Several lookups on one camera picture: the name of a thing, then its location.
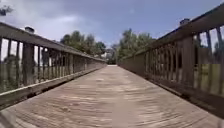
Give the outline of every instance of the wooden deck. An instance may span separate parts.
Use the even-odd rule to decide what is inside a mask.
[[[7,108],[0,128],[222,128],[222,120],[117,66]]]

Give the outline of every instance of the wooden fence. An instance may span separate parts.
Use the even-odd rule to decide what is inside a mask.
[[[118,65],[224,117],[224,4],[159,38]]]
[[[104,60],[0,23],[0,109],[105,65]]]

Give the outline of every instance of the baluster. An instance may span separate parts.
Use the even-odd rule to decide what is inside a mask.
[[[210,32],[206,32],[206,38],[208,43],[208,50],[209,50],[209,71],[208,71],[208,87],[207,92],[211,91],[212,86],[212,73],[213,73],[213,66],[212,66],[212,45],[211,45],[211,35]]]
[[[201,89],[202,82],[202,55],[201,55],[201,37],[200,34],[197,35],[197,47],[198,47],[198,89]]]
[[[221,64],[220,64],[220,77],[219,77],[219,95],[222,95],[223,93],[223,81],[224,81],[224,52],[223,52],[223,48],[224,48],[224,43],[223,43],[223,39],[222,39],[222,33],[221,33],[221,30],[220,28],[216,28],[216,31],[217,31],[217,36],[218,36],[218,41],[219,41],[219,47],[220,47],[220,51],[221,51],[221,55],[220,55],[220,58],[221,58]]]

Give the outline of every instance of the vegetation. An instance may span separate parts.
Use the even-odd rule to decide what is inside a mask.
[[[10,6],[4,5],[3,7],[0,8],[0,16],[6,16],[7,13],[10,13],[12,11],[13,10]]]
[[[112,51],[109,62],[113,64],[116,60],[133,55],[153,41],[155,39],[149,33],[135,34],[132,29],[125,30],[119,43],[112,45],[109,49]]]
[[[106,45],[103,42],[96,42],[92,34],[85,36],[79,31],[66,34],[60,42],[92,56],[101,57],[106,51]]]

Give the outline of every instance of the wooden bridge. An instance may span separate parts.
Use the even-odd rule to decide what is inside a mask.
[[[0,128],[224,127],[223,15],[185,19],[118,66],[0,23]]]

